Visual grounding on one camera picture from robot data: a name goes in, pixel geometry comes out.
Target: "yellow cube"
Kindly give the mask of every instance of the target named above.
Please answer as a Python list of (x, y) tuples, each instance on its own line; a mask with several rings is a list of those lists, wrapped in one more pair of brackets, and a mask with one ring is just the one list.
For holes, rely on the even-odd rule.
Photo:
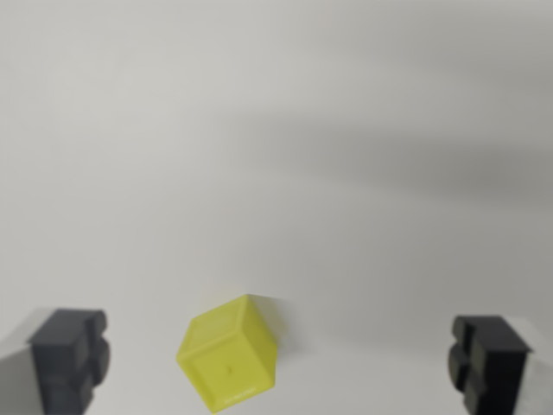
[(250, 296), (195, 317), (176, 360), (213, 413), (275, 385), (277, 343)]

